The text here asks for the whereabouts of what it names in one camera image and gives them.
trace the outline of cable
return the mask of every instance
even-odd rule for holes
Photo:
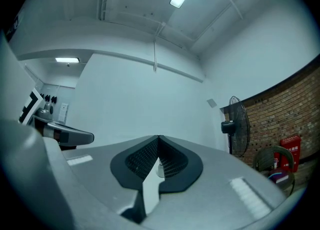
[[[153,48],[154,48],[154,66],[153,66],[153,71],[157,72],[158,63],[157,63],[157,52],[156,52],[156,37],[154,38]]]
[[[58,88],[56,89],[54,96],[57,96],[57,93],[58,93],[59,89],[60,89],[60,85],[59,85]]]
[[[282,174],[282,173],[281,173],[281,172],[279,172],[279,173],[273,173],[272,175],[268,176],[268,178],[270,178],[270,177],[272,177],[272,176],[274,176],[274,175],[279,175],[279,174]]]

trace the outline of fan grille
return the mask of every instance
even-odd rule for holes
[[[250,125],[246,109],[241,100],[232,96],[229,101],[229,119],[235,123],[235,133],[231,136],[232,154],[241,157],[250,142]]]

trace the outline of white panel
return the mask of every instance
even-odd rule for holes
[[[149,215],[160,201],[159,185],[165,180],[157,175],[159,158],[156,160],[148,176],[142,183],[145,213]]]
[[[255,220],[268,215],[271,212],[269,206],[251,189],[251,187],[242,179],[235,178],[231,180],[230,185],[245,204],[246,208]]]
[[[90,155],[85,155],[79,158],[67,160],[67,163],[69,164],[69,166],[74,166],[91,160],[93,160],[93,158]]]
[[[66,125],[94,134],[88,147],[168,135],[218,147],[202,83],[150,65],[94,54],[75,89]]]
[[[31,97],[28,97],[26,103],[24,104],[24,106],[27,108],[27,110],[24,111],[24,113],[25,114],[27,113],[27,114],[24,120],[21,122],[22,125],[27,125],[31,116],[37,111],[37,109],[43,108],[43,106],[45,105],[44,99],[42,99],[42,97],[40,96],[40,94],[35,88],[33,88],[32,93],[35,95],[35,98],[33,99],[33,101],[35,101],[35,104],[28,110],[28,106],[32,101]]]

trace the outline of white wall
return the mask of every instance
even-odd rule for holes
[[[25,72],[32,78],[34,81],[34,88],[40,93],[41,88],[43,87],[44,83],[27,67],[23,67]]]
[[[299,0],[262,0],[201,57],[221,108],[288,78],[320,53],[318,27]]]
[[[168,135],[224,149],[215,141],[206,98],[204,84],[190,78],[94,54],[78,81],[66,125],[94,133],[90,147]]]
[[[59,87],[56,85],[50,85],[50,84],[44,84],[41,91],[39,92],[41,94],[50,95],[50,98],[53,96],[56,96],[56,103],[53,103],[53,114],[52,118],[54,121],[59,122],[60,124],[64,124],[64,122],[59,121],[59,113],[62,103],[68,104],[68,109],[70,109],[71,101],[75,95],[75,89],[74,88],[68,88],[68,87]]]
[[[39,58],[20,61],[45,84],[75,88],[85,64],[60,64],[51,62],[50,58]]]
[[[213,99],[215,101],[215,92],[212,89],[212,82],[209,78],[206,78],[202,83],[205,89],[205,100],[208,101]],[[221,109],[216,105],[213,108],[210,107],[211,118],[213,121],[213,127],[211,129],[214,135],[214,141],[218,144],[219,149],[222,151],[226,151],[229,153],[228,148],[228,137],[227,135],[223,134],[221,131],[221,122],[225,121],[225,115],[221,111]]]
[[[18,121],[34,86],[0,32],[0,119]]]
[[[45,83],[49,72],[48,68],[43,64],[43,60],[45,58],[24,60],[19,61],[19,63],[24,69],[30,70],[32,74]]]
[[[85,68],[85,64],[70,64],[69,67],[66,64],[51,64],[49,74],[46,78],[46,83],[57,86],[65,86],[75,88],[77,86],[78,79]]]

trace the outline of ceiling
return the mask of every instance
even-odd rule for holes
[[[84,70],[86,63],[69,64],[58,63],[55,58],[36,58],[20,61],[34,76],[47,84],[55,84],[58,79],[60,83],[66,82],[70,77],[78,79]]]
[[[94,18],[156,34],[196,55],[201,54],[250,6],[232,7],[239,0],[185,0],[180,9],[171,0],[34,0],[30,28],[54,21]],[[232,8],[231,16],[226,11]]]
[[[19,61],[29,60],[30,58],[41,58],[43,63],[57,63],[56,57],[76,57],[79,58],[80,63],[86,64],[91,58],[93,51],[86,49],[54,49],[34,52],[31,55],[26,54],[18,57]]]

